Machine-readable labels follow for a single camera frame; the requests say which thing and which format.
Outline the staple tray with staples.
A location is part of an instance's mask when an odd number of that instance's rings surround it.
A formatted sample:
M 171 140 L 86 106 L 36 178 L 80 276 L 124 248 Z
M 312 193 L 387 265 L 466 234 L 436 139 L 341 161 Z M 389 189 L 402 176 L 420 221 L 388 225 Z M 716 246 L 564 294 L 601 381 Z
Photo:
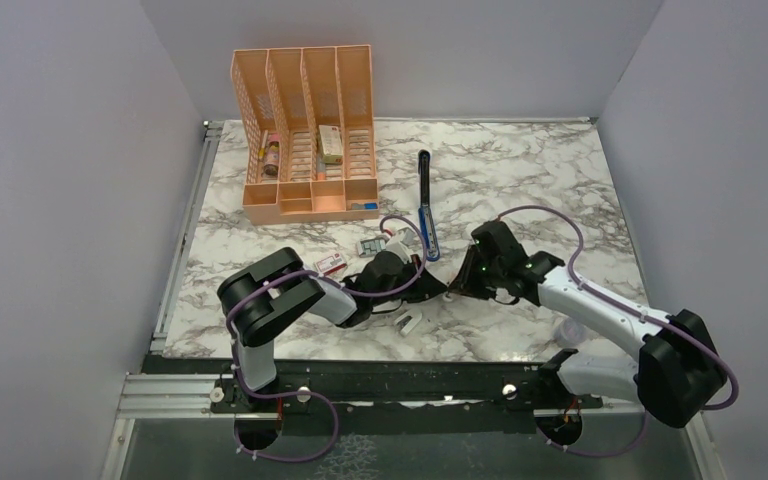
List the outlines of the staple tray with staples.
M 386 243 L 384 237 L 360 240 L 357 242 L 357 254 L 360 258 L 372 258 L 386 249 Z

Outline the red staple box sleeve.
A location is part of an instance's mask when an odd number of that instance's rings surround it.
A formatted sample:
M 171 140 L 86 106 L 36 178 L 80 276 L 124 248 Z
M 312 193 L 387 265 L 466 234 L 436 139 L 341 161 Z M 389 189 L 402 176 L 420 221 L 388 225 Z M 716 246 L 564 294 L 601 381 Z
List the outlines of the red staple box sleeve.
M 322 275 L 332 275 L 347 268 L 347 262 L 342 254 L 335 252 L 314 263 L 317 272 Z

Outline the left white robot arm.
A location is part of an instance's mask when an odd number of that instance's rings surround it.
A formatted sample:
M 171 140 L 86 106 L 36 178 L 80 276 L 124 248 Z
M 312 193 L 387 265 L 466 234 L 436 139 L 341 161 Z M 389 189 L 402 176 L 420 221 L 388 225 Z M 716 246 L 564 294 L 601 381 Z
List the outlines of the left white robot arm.
M 264 257 L 217 290 L 232 338 L 237 398 L 254 411 L 270 405 L 277 378 L 274 341 L 302 315 L 348 329 L 367 321 L 380 305 L 420 303 L 446 291 L 425 269 L 423 257 L 400 242 L 388 244 L 341 283 L 309 269 L 290 247 Z

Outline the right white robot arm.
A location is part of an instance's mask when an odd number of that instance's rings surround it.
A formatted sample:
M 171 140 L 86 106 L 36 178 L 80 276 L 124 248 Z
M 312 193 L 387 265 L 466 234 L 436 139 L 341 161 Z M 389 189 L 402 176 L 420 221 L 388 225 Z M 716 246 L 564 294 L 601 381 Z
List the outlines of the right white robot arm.
M 526 253 L 508 225 L 488 221 L 473 243 L 450 292 L 491 300 L 499 291 L 514 301 L 561 313 L 624 352 L 624 357 L 555 355 L 540 369 L 539 398 L 560 407 L 574 396 L 636 401 L 655 419 L 684 427 L 727 383 L 704 321 L 689 310 L 668 314 L 637 305 L 577 276 L 560 258 Z

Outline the clear plastic cup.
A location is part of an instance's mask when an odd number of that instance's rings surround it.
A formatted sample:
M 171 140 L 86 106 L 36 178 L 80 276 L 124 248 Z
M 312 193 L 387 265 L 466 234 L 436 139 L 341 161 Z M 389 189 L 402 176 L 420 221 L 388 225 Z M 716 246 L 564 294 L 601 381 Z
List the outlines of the clear plastic cup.
M 554 328 L 553 339 L 561 348 L 577 348 L 588 339 L 588 329 L 572 318 L 565 318 Z

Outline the yellow box in organizer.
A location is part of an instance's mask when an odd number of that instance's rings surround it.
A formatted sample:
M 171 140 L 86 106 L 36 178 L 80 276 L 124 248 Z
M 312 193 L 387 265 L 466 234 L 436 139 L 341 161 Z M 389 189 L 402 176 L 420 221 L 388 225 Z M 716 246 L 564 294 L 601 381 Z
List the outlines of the yellow box in organizer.
M 340 165 L 343 161 L 341 129 L 336 125 L 318 126 L 319 152 L 327 165 Z

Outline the orange desk organizer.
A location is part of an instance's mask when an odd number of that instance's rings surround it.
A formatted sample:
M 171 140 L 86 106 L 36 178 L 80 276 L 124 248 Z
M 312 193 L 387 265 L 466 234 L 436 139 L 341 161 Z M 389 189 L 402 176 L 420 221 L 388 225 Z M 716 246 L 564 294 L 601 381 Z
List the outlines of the orange desk organizer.
M 252 224 L 378 217 L 370 45 L 237 50 L 230 77 L 249 145 L 242 208 Z M 340 165 L 322 161 L 319 125 L 340 127 Z M 280 135 L 277 177 L 262 174 L 271 133 Z M 366 202 L 378 209 L 349 210 L 351 203 Z

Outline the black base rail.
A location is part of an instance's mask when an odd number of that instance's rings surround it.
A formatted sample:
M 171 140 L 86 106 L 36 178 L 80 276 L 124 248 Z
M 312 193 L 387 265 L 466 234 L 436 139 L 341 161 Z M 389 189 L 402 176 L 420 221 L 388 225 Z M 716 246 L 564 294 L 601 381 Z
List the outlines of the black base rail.
M 572 438 L 602 398 L 567 393 L 539 363 L 280 360 L 267 392 L 244 393 L 227 360 L 145 358 L 142 370 L 203 380 L 197 413 L 230 418 L 245 436 L 524 433 L 554 426 Z

